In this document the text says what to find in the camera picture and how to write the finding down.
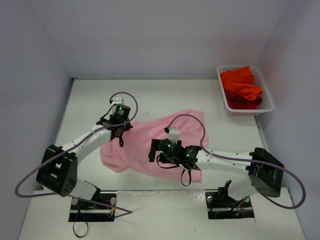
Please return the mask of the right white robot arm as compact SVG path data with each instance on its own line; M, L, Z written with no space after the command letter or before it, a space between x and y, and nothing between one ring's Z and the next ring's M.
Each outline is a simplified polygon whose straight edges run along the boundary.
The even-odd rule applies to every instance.
M261 194L278 198L281 194L284 165L264 148L253 152L205 152L201 146L182 146L181 140L153 139L148 154L150 162L158 161L190 171L216 170L242 175L240 181L228 180L221 200L233 206L246 196Z

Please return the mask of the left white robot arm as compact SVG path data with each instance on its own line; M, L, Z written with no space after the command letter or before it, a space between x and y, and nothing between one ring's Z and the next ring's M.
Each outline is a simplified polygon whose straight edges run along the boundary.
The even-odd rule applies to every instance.
M96 125L76 140L63 146L54 144L47 147L42 158L42 166L36 181L61 197L82 199L89 210L100 204L101 190L91 183L78 178L79 164L93 151L113 139L124 144L122 134L132 128L129 122L131 108L124 104L112 106L115 110L106 118L103 115Z

